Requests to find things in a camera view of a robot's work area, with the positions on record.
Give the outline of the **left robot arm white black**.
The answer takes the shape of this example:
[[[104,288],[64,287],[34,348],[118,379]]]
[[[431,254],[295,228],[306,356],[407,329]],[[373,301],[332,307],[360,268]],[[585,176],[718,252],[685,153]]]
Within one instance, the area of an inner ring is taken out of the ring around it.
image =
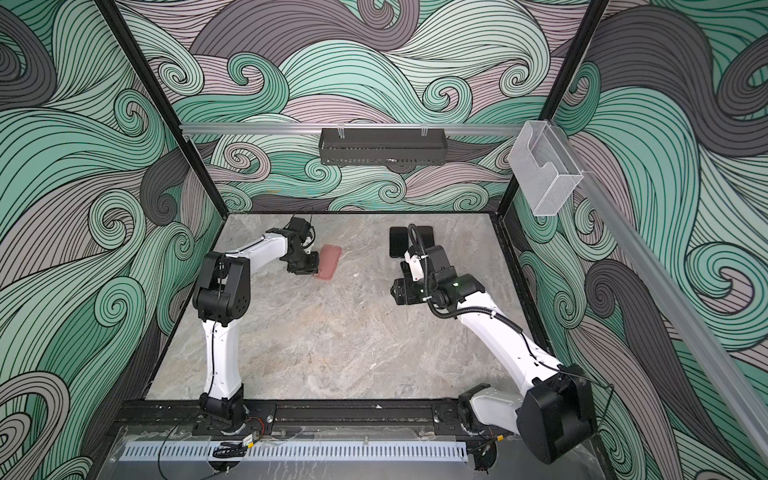
[[[293,216],[242,247],[211,251],[203,259],[192,295],[205,336],[207,367],[199,404],[224,432],[238,431],[248,418],[238,342],[239,322],[251,303],[251,275],[276,260],[295,275],[317,273],[314,240],[311,222]]]

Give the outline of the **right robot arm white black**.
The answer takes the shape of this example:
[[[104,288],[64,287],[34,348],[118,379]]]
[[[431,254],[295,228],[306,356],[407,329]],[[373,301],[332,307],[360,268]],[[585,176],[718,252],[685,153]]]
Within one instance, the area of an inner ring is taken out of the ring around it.
[[[482,341],[516,385],[514,393],[486,386],[468,394],[470,420],[519,436],[545,464],[596,433],[592,383],[583,369],[566,366],[539,347],[479,280],[457,274],[442,247],[409,247],[401,268],[402,277],[390,289],[395,302],[425,304],[434,316],[458,321]]]

